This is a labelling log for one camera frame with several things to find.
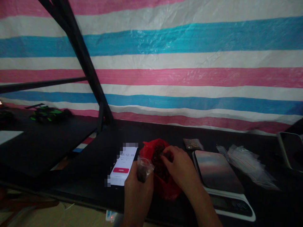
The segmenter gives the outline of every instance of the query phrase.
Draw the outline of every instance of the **pink stripe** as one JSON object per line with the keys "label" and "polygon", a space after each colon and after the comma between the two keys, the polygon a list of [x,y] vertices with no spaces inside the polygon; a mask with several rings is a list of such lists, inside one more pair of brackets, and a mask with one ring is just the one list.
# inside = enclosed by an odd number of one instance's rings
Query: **pink stripe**
{"label": "pink stripe", "polygon": [[[16,105],[13,103],[4,103],[5,106],[10,107],[10,108],[18,108],[18,109],[24,109],[25,107],[28,107],[26,105]],[[79,115],[79,116],[91,116],[91,117],[98,117],[98,110],[73,110],[73,109],[69,109],[73,115]]]}
{"label": "pink stripe", "polygon": [[285,131],[290,127],[288,124],[272,121],[258,121],[250,122],[238,119],[229,118],[216,118],[216,117],[202,117],[191,118],[186,116],[157,116],[157,115],[144,115],[130,112],[115,113],[115,119],[140,121],[157,124],[180,124],[184,126],[212,126],[218,128],[233,129],[238,131],[261,130],[267,133],[276,134],[279,131]]}
{"label": "pink stripe", "polygon": [[[303,88],[303,67],[98,69],[96,72],[101,84]],[[82,76],[85,75],[81,69],[1,70],[0,83],[26,83]]]}
{"label": "pink stripe", "polygon": [[[182,1],[184,0],[69,0],[75,15],[99,15],[120,10],[154,8]],[[0,18],[17,15],[50,17],[37,0],[0,1]]]}
{"label": "pink stripe", "polygon": [[94,138],[87,137],[82,143],[89,144]]}
{"label": "pink stripe", "polygon": [[96,71],[101,84],[303,88],[303,67],[99,69]]}
{"label": "pink stripe", "polygon": [[0,83],[27,83],[44,80],[69,79],[84,77],[79,69],[49,69],[49,70],[0,70]]}

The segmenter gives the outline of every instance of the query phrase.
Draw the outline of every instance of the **white paper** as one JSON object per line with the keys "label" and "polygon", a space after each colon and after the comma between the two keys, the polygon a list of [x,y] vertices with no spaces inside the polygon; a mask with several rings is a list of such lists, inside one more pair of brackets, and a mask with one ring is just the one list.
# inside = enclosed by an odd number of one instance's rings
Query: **white paper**
{"label": "white paper", "polygon": [[23,131],[0,131],[0,145],[15,138],[21,133],[23,133]]}

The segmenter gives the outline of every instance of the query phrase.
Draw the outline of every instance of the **phone screen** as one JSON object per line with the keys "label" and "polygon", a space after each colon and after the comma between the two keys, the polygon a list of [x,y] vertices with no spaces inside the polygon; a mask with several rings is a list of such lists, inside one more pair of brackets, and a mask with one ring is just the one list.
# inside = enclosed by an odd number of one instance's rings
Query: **phone screen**
{"label": "phone screen", "polygon": [[123,147],[123,153],[117,160],[112,172],[110,173],[110,184],[124,186],[124,182],[129,175],[132,167],[137,147]]}
{"label": "phone screen", "polygon": [[303,171],[303,142],[299,135],[281,132],[283,146],[292,169]]}

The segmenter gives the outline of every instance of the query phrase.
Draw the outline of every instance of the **blue stripe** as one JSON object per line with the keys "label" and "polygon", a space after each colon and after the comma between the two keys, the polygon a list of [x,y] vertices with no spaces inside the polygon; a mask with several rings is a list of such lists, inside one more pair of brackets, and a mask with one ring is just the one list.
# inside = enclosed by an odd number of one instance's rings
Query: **blue stripe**
{"label": "blue stripe", "polygon": [[[303,17],[85,35],[91,56],[303,49]],[[75,57],[67,37],[0,40],[0,57]]]}
{"label": "blue stripe", "polygon": [[75,148],[75,149],[73,150],[73,152],[78,152],[78,153],[80,153],[82,150],[83,150],[83,148]]}
{"label": "blue stripe", "polygon": [[4,98],[27,101],[97,103],[93,93],[15,91],[1,94]]}
{"label": "blue stripe", "polygon": [[[1,95],[4,98],[49,101],[96,103],[92,93],[64,93],[17,91]],[[254,99],[242,97],[204,98],[204,97],[166,97],[148,95],[113,95],[106,94],[108,104],[116,106],[138,105],[152,108],[189,108],[196,110],[230,109],[265,114],[303,115],[303,102]]]}

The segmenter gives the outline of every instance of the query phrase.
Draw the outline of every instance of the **black table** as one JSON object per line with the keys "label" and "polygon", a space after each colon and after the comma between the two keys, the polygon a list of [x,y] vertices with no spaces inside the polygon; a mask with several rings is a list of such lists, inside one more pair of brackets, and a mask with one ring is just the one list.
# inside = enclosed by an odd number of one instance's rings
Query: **black table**
{"label": "black table", "polygon": [[[44,194],[62,201],[77,203],[96,209],[124,210],[124,188],[105,187],[110,169],[116,162],[120,147],[125,142],[139,143],[157,138],[185,150],[182,138],[198,138],[206,151],[217,152],[216,144],[227,149],[235,144],[244,145],[248,150],[259,154],[268,172],[276,178],[282,191],[265,190],[254,184],[249,177],[233,168],[245,188],[245,195],[255,211],[257,221],[254,226],[296,223],[300,217],[302,197],[302,175],[282,167],[275,157],[276,137],[207,130],[198,128],[158,125],[140,122],[115,120],[103,130],[51,183]],[[252,223],[219,216],[225,226],[250,226]],[[194,212],[181,194],[174,202],[162,200],[156,194],[149,210],[148,220],[170,225],[193,226]]]}
{"label": "black table", "polygon": [[0,145],[0,164],[6,168],[1,179],[13,172],[36,178],[49,171],[68,152],[75,149],[96,130],[97,118],[73,116],[59,123],[37,123],[30,120],[32,110],[9,109],[16,121],[1,124],[0,130],[24,131]]}

